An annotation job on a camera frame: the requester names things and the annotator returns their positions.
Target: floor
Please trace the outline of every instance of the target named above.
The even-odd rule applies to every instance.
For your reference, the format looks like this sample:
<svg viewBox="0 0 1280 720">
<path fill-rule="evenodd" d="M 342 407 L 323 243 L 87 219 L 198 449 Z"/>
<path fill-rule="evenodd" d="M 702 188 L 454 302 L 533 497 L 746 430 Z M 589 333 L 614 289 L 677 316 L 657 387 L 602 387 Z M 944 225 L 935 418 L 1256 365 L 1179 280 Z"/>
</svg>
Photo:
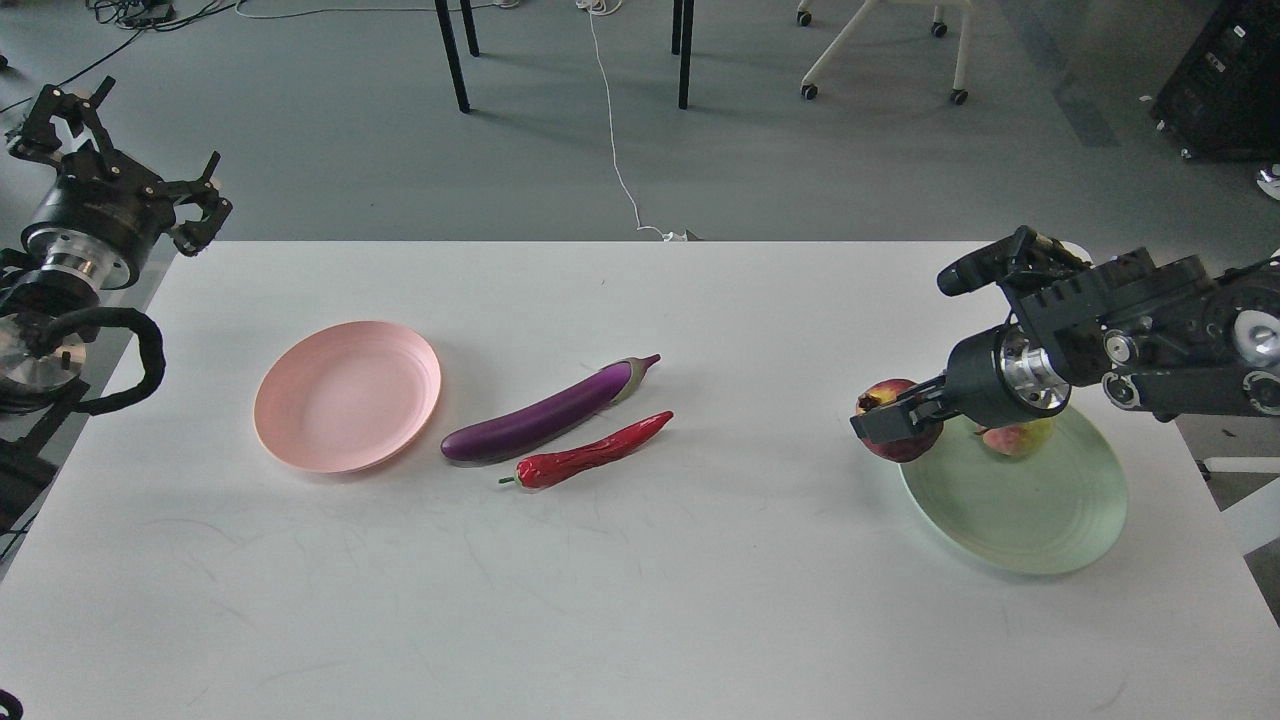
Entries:
<svg viewBox="0 0 1280 720">
<path fill-rule="evenodd" d="M 79 3 L 0 5 L 13 65 L 0 108 L 133 35 Z M 202 5 L 174 3 L 179 17 Z M 1212 273 L 1280 246 L 1280 202 L 1253 183 L 1261 163 L 1187 161 L 1149 117 L 1212 0 L 975 0 L 963 106 L 948 102 L 955 13 L 940 40 L 927 8 L 876 10 L 806 101 L 800 78 L 852 3 L 819 0 L 799 27 L 788 1 L 704 1 L 687 110 L 676 108 L 668 0 L 603 17 L 572 0 L 485 5 L 481 55 L 462 54 L 470 114 L 431 13 L 238 14 L 325 5 L 248 1 L 146 32 L 68 87 L 115 77 L 101 109 L 115 145 L 168 179 L 221 152 L 216 177 L 236 211 L 218 242 L 993 241 L 1030 224 L 1094 258 L 1146 246 L 1158 263 L 1198 254 Z M 51 173 L 3 156 L 0 177 L 0 238 L 13 243 Z M 157 251 L 124 301 L 145 304 L 169 255 Z M 1198 457 L 1274 455 L 1280 438 L 1270 420 L 1247 432 L 1179 423 Z M 64 434 L 69 447 L 74 428 Z M 1243 492 L 1239 478 L 1208 480 L 1224 506 Z M 1248 561 L 1280 618 L 1280 543 Z"/>
</svg>

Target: eggplant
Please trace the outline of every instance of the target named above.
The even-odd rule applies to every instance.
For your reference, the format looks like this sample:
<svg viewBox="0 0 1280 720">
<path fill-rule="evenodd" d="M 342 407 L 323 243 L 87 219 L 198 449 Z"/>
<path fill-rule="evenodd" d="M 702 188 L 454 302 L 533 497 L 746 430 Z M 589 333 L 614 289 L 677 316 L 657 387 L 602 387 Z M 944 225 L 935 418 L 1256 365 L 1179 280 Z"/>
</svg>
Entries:
<svg viewBox="0 0 1280 720">
<path fill-rule="evenodd" d="M 635 392 L 660 355 L 626 357 L 556 395 L 500 418 L 467 425 L 440 441 L 454 462 L 499 462 L 525 454 Z"/>
</svg>

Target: plate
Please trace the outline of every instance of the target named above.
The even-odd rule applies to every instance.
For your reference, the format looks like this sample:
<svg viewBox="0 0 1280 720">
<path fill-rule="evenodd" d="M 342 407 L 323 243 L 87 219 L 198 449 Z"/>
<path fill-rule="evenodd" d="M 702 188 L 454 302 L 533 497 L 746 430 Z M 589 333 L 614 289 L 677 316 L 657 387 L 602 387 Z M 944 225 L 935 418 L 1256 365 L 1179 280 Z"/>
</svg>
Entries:
<svg viewBox="0 0 1280 720">
<path fill-rule="evenodd" d="M 1129 510 L 1111 446 L 1071 407 L 1037 452 L 1005 457 L 950 420 L 928 452 L 901 465 L 924 515 L 982 560 L 1034 575 L 1070 573 L 1115 544 Z"/>
<path fill-rule="evenodd" d="M 344 323 L 271 365 L 253 401 L 253 427 L 287 465 L 347 473 L 413 442 L 439 396 L 440 361 L 422 336 L 396 323 Z"/>
</svg>

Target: black equipment box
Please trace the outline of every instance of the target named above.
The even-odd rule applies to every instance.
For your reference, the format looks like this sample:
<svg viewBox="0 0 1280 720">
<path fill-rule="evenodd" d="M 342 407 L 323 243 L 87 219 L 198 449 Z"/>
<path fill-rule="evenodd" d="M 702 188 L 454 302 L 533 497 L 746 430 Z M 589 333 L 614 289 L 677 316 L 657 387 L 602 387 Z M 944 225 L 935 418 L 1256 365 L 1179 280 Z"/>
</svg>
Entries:
<svg viewBox="0 0 1280 720">
<path fill-rule="evenodd" d="M 1224 0 L 1151 114 L 1184 158 L 1280 158 L 1280 0 Z"/>
</svg>

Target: black table leg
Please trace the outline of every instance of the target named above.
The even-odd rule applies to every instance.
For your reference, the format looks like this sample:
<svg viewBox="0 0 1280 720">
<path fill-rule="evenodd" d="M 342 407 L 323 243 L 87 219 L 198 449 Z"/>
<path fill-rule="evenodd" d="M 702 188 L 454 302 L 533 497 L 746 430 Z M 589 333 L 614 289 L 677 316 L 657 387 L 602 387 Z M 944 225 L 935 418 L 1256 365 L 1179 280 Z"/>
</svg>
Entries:
<svg viewBox="0 0 1280 720">
<path fill-rule="evenodd" d="M 458 42 L 453 37 L 453 20 L 449 19 L 447 0 L 435 0 L 435 17 L 440 20 L 440 37 L 444 38 L 444 54 L 449 59 L 449 74 L 453 76 L 453 94 L 458 96 L 458 110 L 471 111 L 467 102 L 467 86 L 462 82 L 462 64 L 458 63 Z"/>
<path fill-rule="evenodd" d="M 479 58 L 480 44 L 476 41 L 476 20 L 471 15 L 471 0 L 462 0 L 462 28 L 467 31 L 467 51 L 472 58 Z"/>
<path fill-rule="evenodd" d="M 680 109 L 689 109 L 689 46 L 694 42 L 694 0 L 684 0 L 680 27 Z"/>
<path fill-rule="evenodd" d="M 671 8 L 671 54 L 680 55 L 680 10 L 685 0 L 675 0 Z"/>
</svg>

